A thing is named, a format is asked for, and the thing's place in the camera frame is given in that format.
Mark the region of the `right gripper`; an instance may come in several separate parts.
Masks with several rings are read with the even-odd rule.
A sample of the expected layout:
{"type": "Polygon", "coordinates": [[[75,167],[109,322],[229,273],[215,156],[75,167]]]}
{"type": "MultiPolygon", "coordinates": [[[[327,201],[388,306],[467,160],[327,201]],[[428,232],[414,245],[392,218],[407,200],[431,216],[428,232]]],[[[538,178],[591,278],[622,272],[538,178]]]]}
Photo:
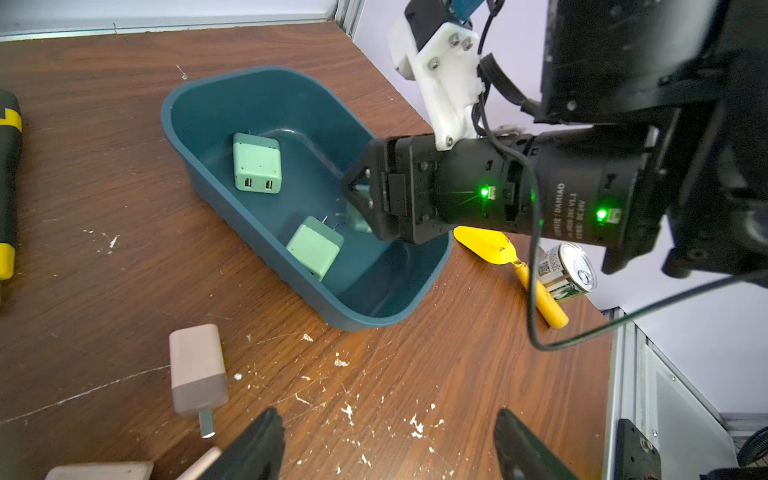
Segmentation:
{"type": "Polygon", "coordinates": [[[382,241],[427,243],[457,226],[531,230],[523,165],[487,138],[439,151],[431,134],[378,138],[342,177],[345,198],[382,241]]]}

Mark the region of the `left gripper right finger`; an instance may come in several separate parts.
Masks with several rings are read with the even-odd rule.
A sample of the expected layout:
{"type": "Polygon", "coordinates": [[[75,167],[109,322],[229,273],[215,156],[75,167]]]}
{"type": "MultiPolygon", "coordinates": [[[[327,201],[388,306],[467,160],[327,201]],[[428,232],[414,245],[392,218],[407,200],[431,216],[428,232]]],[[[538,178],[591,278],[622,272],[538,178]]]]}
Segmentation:
{"type": "Polygon", "coordinates": [[[502,478],[571,479],[577,476],[509,409],[498,411],[494,446],[502,478]]]}

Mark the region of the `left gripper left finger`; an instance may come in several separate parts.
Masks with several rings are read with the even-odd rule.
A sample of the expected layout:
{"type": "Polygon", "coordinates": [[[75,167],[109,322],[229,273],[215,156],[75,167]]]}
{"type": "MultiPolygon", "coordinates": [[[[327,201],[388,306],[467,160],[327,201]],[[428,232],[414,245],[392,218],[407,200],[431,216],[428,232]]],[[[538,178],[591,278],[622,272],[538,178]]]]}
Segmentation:
{"type": "Polygon", "coordinates": [[[265,409],[199,479],[277,480],[285,453],[282,417],[275,407],[265,409]]]}

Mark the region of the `green plug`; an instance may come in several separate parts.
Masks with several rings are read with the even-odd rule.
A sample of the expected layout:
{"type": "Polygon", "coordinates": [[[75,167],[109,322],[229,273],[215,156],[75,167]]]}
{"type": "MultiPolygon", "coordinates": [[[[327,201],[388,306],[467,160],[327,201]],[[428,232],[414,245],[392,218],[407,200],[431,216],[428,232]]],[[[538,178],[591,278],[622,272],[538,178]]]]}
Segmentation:
{"type": "MultiPolygon", "coordinates": [[[[370,187],[368,185],[358,185],[356,191],[365,199],[370,198],[370,187]]],[[[354,231],[363,233],[372,232],[370,225],[366,222],[363,215],[350,202],[346,203],[346,225],[349,229],[354,231]]]]}
{"type": "Polygon", "coordinates": [[[277,194],[282,185],[280,144],[246,133],[233,137],[235,187],[244,192],[277,194]]]}
{"type": "Polygon", "coordinates": [[[344,244],[344,237],[313,216],[299,225],[286,249],[311,275],[322,281],[344,244]]]}

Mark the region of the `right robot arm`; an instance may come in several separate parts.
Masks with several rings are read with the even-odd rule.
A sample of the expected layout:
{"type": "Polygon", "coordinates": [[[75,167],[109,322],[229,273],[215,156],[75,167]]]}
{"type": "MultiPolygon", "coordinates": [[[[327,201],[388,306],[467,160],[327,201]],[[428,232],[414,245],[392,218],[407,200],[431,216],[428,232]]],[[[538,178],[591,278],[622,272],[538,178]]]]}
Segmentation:
{"type": "Polygon", "coordinates": [[[432,132],[371,141],[346,199],[381,240],[457,226],[605,248],[613,274],[767,283],[767,5],[552,1],[539,98],[473,30],[475,1],[411,1],[388,41],[432,132]]]}

